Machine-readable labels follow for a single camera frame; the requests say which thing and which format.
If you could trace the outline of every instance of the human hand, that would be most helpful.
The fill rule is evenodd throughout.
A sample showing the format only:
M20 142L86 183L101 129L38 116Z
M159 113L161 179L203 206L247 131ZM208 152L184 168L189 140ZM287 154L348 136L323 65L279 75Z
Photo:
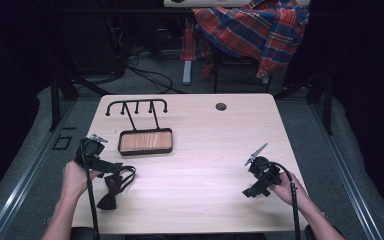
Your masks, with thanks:
M305 200L309 200L308 194L305 191L304 187L301 185L296 176L291 173L292 179L295 182L295 188L298 199L298 206ZM276 195L285 203L292 205L292 193L291 193L291 184L288 178L288 175L285 172L280 173L279 178L282 180L280 185L272 184L269 186L270 190L272 190Z
M89 171L91 180L99 174L101 174L101 172L96 170ZM68 198L77 201L86 189L87 178L85 170L74 161L68 162L63 169L61 198Z

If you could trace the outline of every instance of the plaid shirt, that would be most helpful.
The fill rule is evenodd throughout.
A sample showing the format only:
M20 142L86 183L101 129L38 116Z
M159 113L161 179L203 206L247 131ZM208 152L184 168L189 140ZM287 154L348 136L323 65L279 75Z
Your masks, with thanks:
M258 60L259 78L282 70L291 60L309 17L296 0L252 0L240 9L196 8L193 12L196 23L194 19L186 23L181 58L211 59L209 41L233 57Z

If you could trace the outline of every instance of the gray carpet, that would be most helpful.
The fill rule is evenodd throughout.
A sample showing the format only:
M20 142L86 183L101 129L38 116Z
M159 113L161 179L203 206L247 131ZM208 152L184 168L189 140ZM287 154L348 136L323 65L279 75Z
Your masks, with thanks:
M158 57L144 55L140 57L137 67L166 74L173 80L173 87L181 91L212 93L212 81L199 78L201 62L193 65L191 85L184 86L181 83L183 65L177 59L173 55ZM100 86L116 94L149 94L158 93L164 89L155 87L129 70L119 80ZM40 239L46 229L46 223L52 216L59 197L62 168L74 157L79 140L87 134L99 101L99 97L90 90L82 86L78 86L78 90L81 97L77 102L63 101L66 118L52 135L47 131L51 120L49 89L39 94L41 109L35 124L0 184L0 219L6 219L0 222L0 238ZM357 214L358 211L350 198L350 193L344 187L335 163L337 156L333 154L324 130L319 125L320 120L315 114L318 112L318 106L307 105L300 95L277 101L277 105L311 198L322 211L327 213L332 224L338 227L347 239L384 239L384 201L364 171L364 162L358 144L341 105L334 101L332 121L334 137L331 140L336 143L335 146L340 150L341 157L346 161L351 176L379 230L380 237L368 236L362 224L364 221ZM52 150L58 136L71 137L66 150ZM29 181L31 185L25 189L27 195L20 199L19 205L15 204L15 208L7 208L5 203L10 199L11 193L17 189L19 186L17 184L26 178L26 170L29 170L37 159L40 159L40 163L34 165L37 171ZM294 239L292 232L266 235L268 239L274 240ZM103 239L121 238L122 236L103 236Z

